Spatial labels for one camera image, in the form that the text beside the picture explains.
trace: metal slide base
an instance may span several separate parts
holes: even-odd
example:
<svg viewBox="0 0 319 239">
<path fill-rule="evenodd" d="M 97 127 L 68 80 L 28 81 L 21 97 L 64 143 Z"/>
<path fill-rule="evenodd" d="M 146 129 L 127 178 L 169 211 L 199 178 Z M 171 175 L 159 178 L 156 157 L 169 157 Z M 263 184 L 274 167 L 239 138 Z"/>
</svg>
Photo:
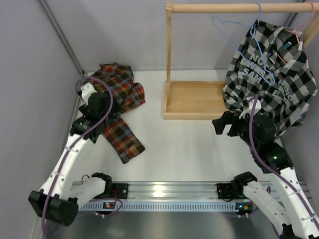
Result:
<svg viewBox="0 0 319 239">
<path fill-rule="evenodd" d="M 123 201 L 122 212 L 236 212 L 236 202 L 249 200 L 233 200 L 224 202 L 218 199 L 217 183 L 225 182 L 121 182 L 128 183 L 128 199 Z M 272 187 L 270 182 L 261 182 L 264 189 Z M 300 182 L 308 200 L 311 196 L 305 182 Z M 279 195 L 272 187 L 271 196 L 280 201 Z M 80 211 L 108 211 L 107 200 L 89 202 Z"/>
</svg>

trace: wooden clothing rack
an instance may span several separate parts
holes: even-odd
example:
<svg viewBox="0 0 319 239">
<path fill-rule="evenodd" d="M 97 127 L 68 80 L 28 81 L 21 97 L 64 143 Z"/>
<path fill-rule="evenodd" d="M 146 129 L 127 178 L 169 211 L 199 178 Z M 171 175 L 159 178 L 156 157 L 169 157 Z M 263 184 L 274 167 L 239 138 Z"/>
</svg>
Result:
<svg viewBox="0 0 319 239">
<path fill-rule="evenodd" d="M 312 5 L 303 3 L 262 3 L 262 12 L 312 12 Z M 319 31 L 319 3 L 314 3 L 313 16 L 304 30 L 305 47 Z M 172 13 L 252 13 L 259 12 L 255 3 L 235 4 L 172 4 L 166 2 L 167 79 L 164 91 L 164 119 L 213 120 L 221 117 L 225 107 L 223 87 L 218 81 L 171 81 L 171 14 Z"/>
</svg>

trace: wooden tray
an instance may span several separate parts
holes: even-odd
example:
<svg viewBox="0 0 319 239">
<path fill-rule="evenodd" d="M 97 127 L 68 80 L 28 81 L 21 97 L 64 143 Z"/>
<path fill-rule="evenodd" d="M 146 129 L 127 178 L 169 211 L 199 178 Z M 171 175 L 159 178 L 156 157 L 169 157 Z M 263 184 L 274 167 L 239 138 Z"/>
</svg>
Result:
<svg viewBox="0 0 319 239">
<path fill-rule="evenodd" d="M 168 101 L 168 82 L 165 81 L 164 119 L 213 120 L 228 109 L 223 99 L 225 82 L 171 81 Z"/>
</svg>

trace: wooden rod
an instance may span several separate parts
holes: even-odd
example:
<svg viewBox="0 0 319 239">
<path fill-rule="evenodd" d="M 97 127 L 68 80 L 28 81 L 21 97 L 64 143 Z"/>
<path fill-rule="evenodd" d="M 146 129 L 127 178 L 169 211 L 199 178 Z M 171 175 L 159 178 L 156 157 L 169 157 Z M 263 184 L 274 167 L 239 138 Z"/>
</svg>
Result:
<svg viewBox="0 0 319 239">
<path fill-rule="evenodd" d="M 317 12 L 314 17 L 309 22 L 308 26 L 304 30 L 304 43 L 305 47 L 309 45 L 311 40 L 319 31 L 319 12 Z"/>
<path fill-rule="evenodd" d="M 319 12 L 319 3 L 314 3 L 315 12 Z M 311 12 L 312 6 L 307 2 L 262 3 L 263 12 Z M 172 4 L 172 13 L 250 13 L 259 12 L 256 3 L 229 4 Z"/>
<path fill-rule="evenodd" d="M 171 52 L 171 1 L 166 2 L 166 56 L 167 56 L 167 65 L 166 65 L 166 92 L 165 97 L 167 104 L 170 104 L 170 52 Z"/>
</svg>

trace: pink hanger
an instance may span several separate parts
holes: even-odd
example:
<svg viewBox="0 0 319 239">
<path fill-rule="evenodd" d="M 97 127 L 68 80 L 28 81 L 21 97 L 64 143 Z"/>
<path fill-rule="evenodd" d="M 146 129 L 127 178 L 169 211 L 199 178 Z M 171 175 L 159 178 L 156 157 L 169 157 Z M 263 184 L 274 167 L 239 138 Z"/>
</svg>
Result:
<svg viewBox="0 0 319 239">
<path fill-rule="evenodd" d="M 298 44 L 300 44 L 300 40 L 299 40 L 299 37 L 298 37 L 298 33 L 300 32 L 300 30 L 303 28 L 303 26 L 314 16 L 315 14 L 315 5 L 312 1 L 306 1 L 306 2 L 309 2 L 311 4 L 311 7 L 312 7 L 312 13 L 311 15 L 308 17 L 308 19 L 296 30 L 296 31 L 289 31 L 289 30 L 285 30 L 287 32 L 290 32 L 292 34 L 295 34 L 296 35 L 296 38 L 297 38 L 297 42 Z M 286 61 L 279 55 L 277 54 L 277 56 L 281 59 L 281 61 L 284 63 L 284 64 L 287 64 Z"/>
</svg>

